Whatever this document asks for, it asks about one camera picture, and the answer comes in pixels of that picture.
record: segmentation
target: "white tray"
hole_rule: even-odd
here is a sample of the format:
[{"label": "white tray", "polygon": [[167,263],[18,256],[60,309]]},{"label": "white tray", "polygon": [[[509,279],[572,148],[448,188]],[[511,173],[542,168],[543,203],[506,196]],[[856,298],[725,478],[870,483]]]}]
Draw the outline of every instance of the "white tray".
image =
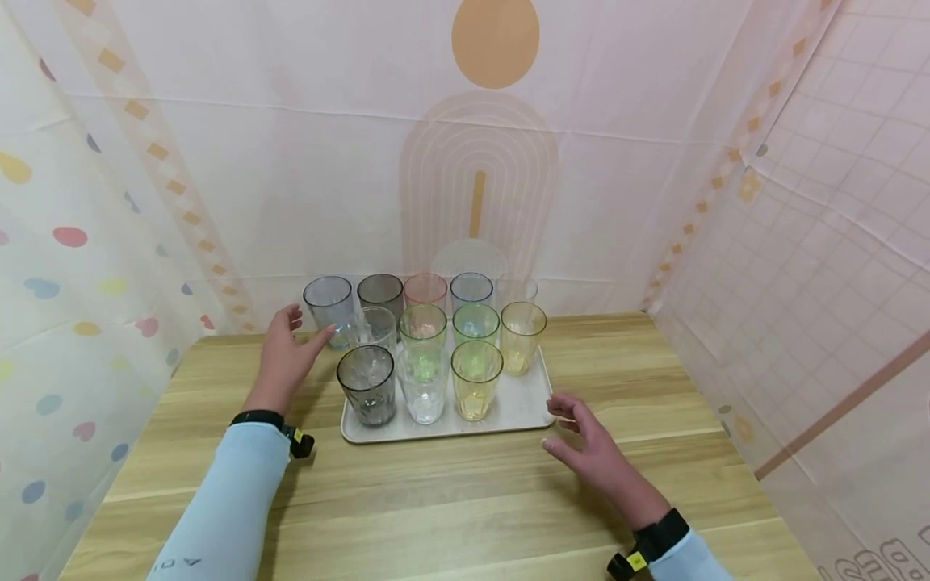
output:
[{"label": "white tray", "polygon": [[[446,338],[446,349],[451,353],[454,347],[455,340],[449,332]],[[349,402],[345,402],[342,406],[342,437],[351,443],[396,442],[494,431],[542,429],[555,421],[546,409],[546,400],[552,394],[552,384],[549,382],[546,362],[542,359],[542,349],[537,349],[537,356],[533,358],[529,371],[524,375],[514,377],[500,374],[497,395],[491,403],[491,409],[485,419],[477,422],[465,421],[458,414],[452,390],[452,375],[450,371],[449,382],[445,388],[443,414],[435,423],[421,426],[413,421],[407,412],[400,380],[395,378],[394,405],[397,406],[397,411],[394,418],[385,426],[371,428],[358,421],[358,416],[355,415]]]}]

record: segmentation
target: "wrist strap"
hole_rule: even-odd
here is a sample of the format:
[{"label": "wrist strap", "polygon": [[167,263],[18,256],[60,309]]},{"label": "wrist strap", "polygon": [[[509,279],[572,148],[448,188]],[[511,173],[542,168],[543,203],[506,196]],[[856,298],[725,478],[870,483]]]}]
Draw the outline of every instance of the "wrist strap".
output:
[{"label": "wrist strap", "polygon": [[290,440],[290,453],[295,458],[305,458],[310,455],[315,440],[310,434],[300,431],[300,428],[288,426],[285,423],[284,416],[273,412],[272,410],[248,410],[237,414],[230,422],[230,426],[235,424],[244,424],[246,422],[257,422],[260,424],[271,424],[278,428]]},{"label": "wrist strap", "polygon": [[607,572],[617,581],[630,581],[649,563],[658,561],[669,550],[680,543],[691,527],[677,508],[670,510],[659,522],[638,531],[633,531],[636,545],[628,557],[614,555],[607,565]]}]

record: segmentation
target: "light blue sleeve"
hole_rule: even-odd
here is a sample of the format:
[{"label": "light blue sleeve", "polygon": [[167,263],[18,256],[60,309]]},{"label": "light blue sleeve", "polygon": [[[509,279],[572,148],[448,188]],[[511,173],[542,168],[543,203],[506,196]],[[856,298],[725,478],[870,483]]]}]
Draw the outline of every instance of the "light blue sleeve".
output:
[{"label": "light blue sleeve", "polygon": [[651,563],[649,572],[656,581],[733,581],[693,529],[661,559]]},{"label": "light blue sleeve", "polygon": [[290,444],[271,424],[230,426],[149,581],[254,581]]}]

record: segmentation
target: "wooden table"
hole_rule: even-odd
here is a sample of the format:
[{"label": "wooden table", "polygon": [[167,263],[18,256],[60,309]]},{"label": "wooden table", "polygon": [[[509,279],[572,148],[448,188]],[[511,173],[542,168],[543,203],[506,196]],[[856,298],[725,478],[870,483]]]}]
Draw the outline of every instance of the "wooden table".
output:
[{"label": "wooden table", "polygon": [[[211,337],[185,355],[63,579],[144,578],[246,396],[260,341]],[[553,386],[588,402],[735,577],[817,579],[646,315],[552,320],[543,349]],[[295,402],[290,420],[317,453],[288,467],[259,579],[607,578],[630,534],[540,448],[548,432],[354,446],[339,433],[338,359],[325,352]]]}]

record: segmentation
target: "drinking glass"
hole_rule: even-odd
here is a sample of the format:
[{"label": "drinking glass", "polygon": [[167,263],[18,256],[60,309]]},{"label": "drinking glass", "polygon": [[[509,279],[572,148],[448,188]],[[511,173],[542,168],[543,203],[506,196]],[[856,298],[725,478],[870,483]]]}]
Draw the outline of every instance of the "drinking glass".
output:
[{"label": "drinking glass", "polygon": [[383,307],[365,307],[352,315],[349,338],[353,347],[380,345],[391,353],[397,348],[397,321]]},{"label": "drinking glass", "polygon": [[329,338],[329,347],[335,350],[349,348],[347,327],[355,312],[352,283],[341,276],[322,276],[303,289],[303,301],[310,307],[318,328],[324,329],[331,324],[336,326],[336,332]]},{"label": "drinking glass", "polygon": [[500,317],[498,312],[482,303],[467,303],[452,315],[452,329],[456,345],[478,339],[494,345],[498,340]]},{"label": "drinking glass", "polygon": [[397,376],[410,417],[427,426],[443,414],[449,381],[449,354],[432,343],[405,348],[397,358]]},{"label": "drinking glass", "polygon": [[465,303],[489,303],[494,293],[494,284],[480,272],[463,272],[452,279],[452,312]]},{"label": "drinking glass", "polygon": [[414,274],[404,284],[404,297],[407,306],[430,304],[444,309],[445,293],[447,291],[448,284],[445,283],[445,279],[432,272]]},{"label": "drinking glass", "polygon": [[360,422],[383,426],[394,417],[394,358],[378,345],[356,347],[342,356],[336,378]]},{"label": "drinking glass", "polygon": [[521,376],[536,356],[539,338],[546,328],[546,313],[533,303],[515,302],[500,312],[500,352],[504,373]]},{"label": "drinking glass", "polygon": [[432,343],[445,349],[445,312],[435,305],[407,307],[401,315],[401,339],[404,348],[418,343]]},{"label": "drinking glass", "polygon": [[453,388],[458,413],[470,422],[487,416],[504,358],[485,341],[466,341],[452,352]]},{"label": "drinking glass", "polygon": [[404,283],[393,274],[365,277],[355,291],[363,307],[384,307],[399,321],[404,312]]},{"label": "drinking glass", "polygon": [[505,274],[494,284],[494,291],[498,310],[504,310],[504,307],[511,303],[536,302],[539,285],[531,278],[515,278]]}]

